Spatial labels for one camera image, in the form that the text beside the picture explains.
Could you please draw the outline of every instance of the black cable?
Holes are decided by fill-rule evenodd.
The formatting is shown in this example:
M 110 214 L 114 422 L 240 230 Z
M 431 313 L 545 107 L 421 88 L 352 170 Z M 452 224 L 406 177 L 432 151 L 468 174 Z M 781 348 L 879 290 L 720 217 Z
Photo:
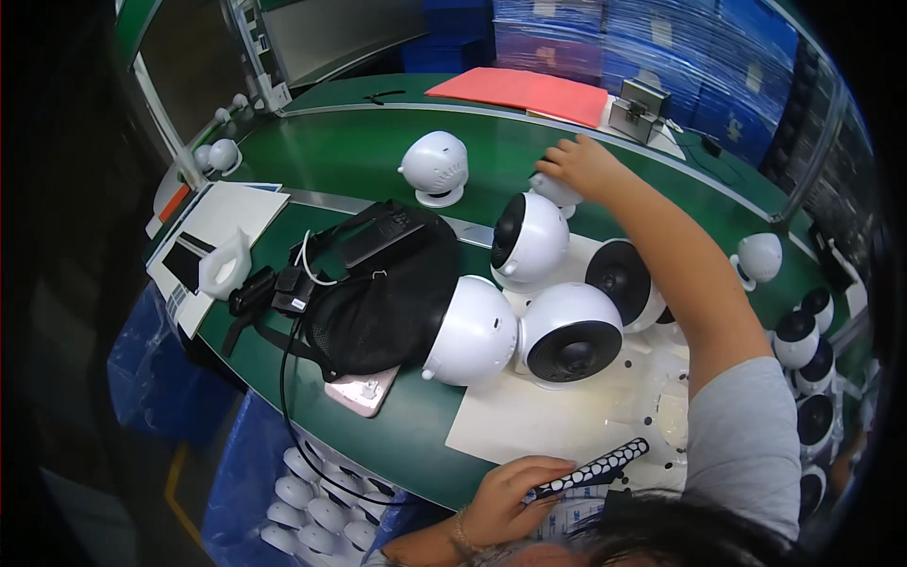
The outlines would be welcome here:
M 296 437 L 296 432 L 293 431 L 293 424 L 292 424 L 292 422 L 290 422 L 289 412 L 287 411 L 287 393 L 285 391 L 286 380 L 284 379 L 284 375 L 287 373 L 287 358 L 289 357 L 290 345 L 293 344 L 293 339 L 296 337 L 296 335 L 298 334 L 299 329 L 301 327 L 302 327 L 301 318 L 298 318 L 295 321 L 293 321 L 293 325 L 292 325 L 292 327 L 290 327 L 290 331 L 289 331 L 289 339 L 287 341 L 287 346 L 284 348 L 283 357 L 280 359 L 280 409 L 283 411 L 284 423 L 287 425 L 287 433 L 289 433 L 290 438 L 293 440 L 293 445 L 296 446 L 296 449 L 299 451 L 299 454 L 302 455 L 302 458 L 306 461 L 306 464 L 308 464 L 308 466 L 313 471 L 318 473 L 318 476 L 325 479 L 329 483 L 333 484 L 334 486 L 336 486 L 340 490 L 344 491 L 345 493 L 352 494 L 353 496 L 355 496 L 356 498 L 358 498 L 360 500 L 365 500 L 366 502 L 370 502 L 372 504 L 381 504 L 382 506 L 415 506 L 416 504 L 419 503 L 418 501 L 417 502 L 381 502 L 380 500 L 373 500 L 372 498 L 368 498 L 366 496 L 363 496 L 362 494 L 357 494 L 357 493 L 353 492 L 352 490 L 346 488 L 345 486 L 334 482 L 333 480 L 328 478 L 327 475 L 325 475 L 320 470 L 318 470 L 318 468 L 316 466 L 314 466 L 311 461 L 308 460 L 308 457 L 306 456 L 306 452 L 302 450 L 301 446 L 299 446 L 299 440 Z

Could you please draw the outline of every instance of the human arm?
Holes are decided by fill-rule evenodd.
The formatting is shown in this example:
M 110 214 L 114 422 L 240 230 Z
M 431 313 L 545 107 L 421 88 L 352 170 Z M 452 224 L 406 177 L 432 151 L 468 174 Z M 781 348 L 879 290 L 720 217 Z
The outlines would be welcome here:
M 715 241 L 599 143 L 583 134 L 576 139 L 549 148 L 551 161 L 535 167 L 604 206 L 627 233 L 687 339 L 690 399 L 725 370 L 771 357 L 762 325 Z
M 520 540 L 539 526 L 559 496 L 520 502 L 529 489 L 573 471 L 576 463 L 547 456 L 526 456 L 492 469 L 459 518 L 396 538 L 381 551 L 391 563 L 406 567 L 454 567 L 472 554 L 471 547 Z

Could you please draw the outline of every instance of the orange paper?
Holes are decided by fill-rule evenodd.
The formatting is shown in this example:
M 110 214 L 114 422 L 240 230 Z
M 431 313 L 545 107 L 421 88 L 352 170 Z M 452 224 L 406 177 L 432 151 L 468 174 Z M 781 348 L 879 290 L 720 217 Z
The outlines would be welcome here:
M 608 91 L 547 74 L 476 67 L 425 91 L 428 96 L 500 104 L 598 128 Z

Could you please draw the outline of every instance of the smartphone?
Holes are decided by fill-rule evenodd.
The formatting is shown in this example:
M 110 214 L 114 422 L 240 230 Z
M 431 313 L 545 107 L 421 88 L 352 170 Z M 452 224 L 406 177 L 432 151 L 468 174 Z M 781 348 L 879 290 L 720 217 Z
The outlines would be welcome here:
M 373 417 L 385 401 L 399 369 L 393 367 L 368 376 L 342 376 L 325 384 L 325 394 L 362 417 Z

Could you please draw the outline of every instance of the green workbench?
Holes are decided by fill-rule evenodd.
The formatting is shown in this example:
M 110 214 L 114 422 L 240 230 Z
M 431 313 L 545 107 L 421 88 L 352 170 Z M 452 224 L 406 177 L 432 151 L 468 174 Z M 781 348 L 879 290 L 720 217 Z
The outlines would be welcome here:
M 404 77 L 410 82 L 403 84 L 401 75 L 385 75 L 319 85 L 285 109 L 309 113 L 266 121 L 245 136 L 240 142 L 243 162 L 228 179 L 281 182 L 297 190 L 370 201 L 396 199 L 415 205 L 413 190 L 396 167 L 417 138 L 433 130 L 446 130 L 468 148 L 470 176 L 463 199 L 439 212 L 493 226 L 507 200 L 529 189 L 526 180 L 535 160 L 546 147 L 572 136 L 568 132 L 571 127 L 555 122 L 527 122 L 520 112 L 484 108 L 489 105 L 473 108 L 477 112 L 495 112 L 361 105 L 365 94 L 396 89 L 407 90 L 407 96 L 412 89 L 417 93 L 414 98 L 424 99 L 423 86 L 438 82 L 439 77 L 442 76 Z M 413 88 L 411 85 L 415 84 L 421 86 Z M 430 103 L 438 104 L 439 99 L 431 99 Z M 337 109 L 344 104 L 351 106 Z M 461 101 L 449 104 L 469 107 Z M 698 156 L 699 165 L 688 159 L 679 170 L 673 161 L 652 159 L 628 149 L 625 142 L 620 146 L 606 145 L 642 179 L 693 217 L 727 254 L 736 251 L 743 237 L 768 230 L 765 214 L 754 212 L 740 199 L 684 173 L 683 167 L 701 168 L 698 171 L 732 168 L 736 175 L 716 175 L 725 175 L 738 195 L 762 211 L 779 210 L 785 201 L 778 188 L 742 162 L 730 161 L 728 156 L 715 160 L 702 153 Z M 697 144 L 690 145 L 685 148 L 688 155 L 698 151 Z M 288 248 L 301 240 L 307 229 L 321 230 L 345 217 L 344 213 L 317 206 L 288 204 L 253 248 L 253 271 L 264 265 L 281 269 L 287 262 Z M 571 231 L 596 240 L 623 236 L 610 214 L 590 203 L 577 208 L 570 225 Z M 785 261 L 781 272 L 749 295 L 764 327 L 774 327 L 806 291 L 824 284 L 818 265 L 791 240 L 782 238 L 782 242 Z M 465 243 L 461 243 L 461 249 L 461 273 L 488 277 L 488 250 Z M 834 299 L 837 309 L 833 332 L 846 317 L 844 298 Z M 226 304 L 216 302 L 202 323 L 200 336 L 219 352 L 232 320 Z M 289 327 L 288 321 L 275 313 L 268 316 L 267 323 L 282 331 Z M 277 348 L 247 329 L 226 362 L 249 386 L 279 406 L 280 356 Z M 424 381 L 417 369 L 407 369 L 397 377 L 377 416 L 365 419 L 327 398 L 320 372 L 312 363 L 299 361 L 293 371 L 300 378 L 288 380 L 293 420 L 337 451 L 406 490 L 458 508 L 469 502 L 483 475 L 493 466 L 444 446 L 464 388 Z

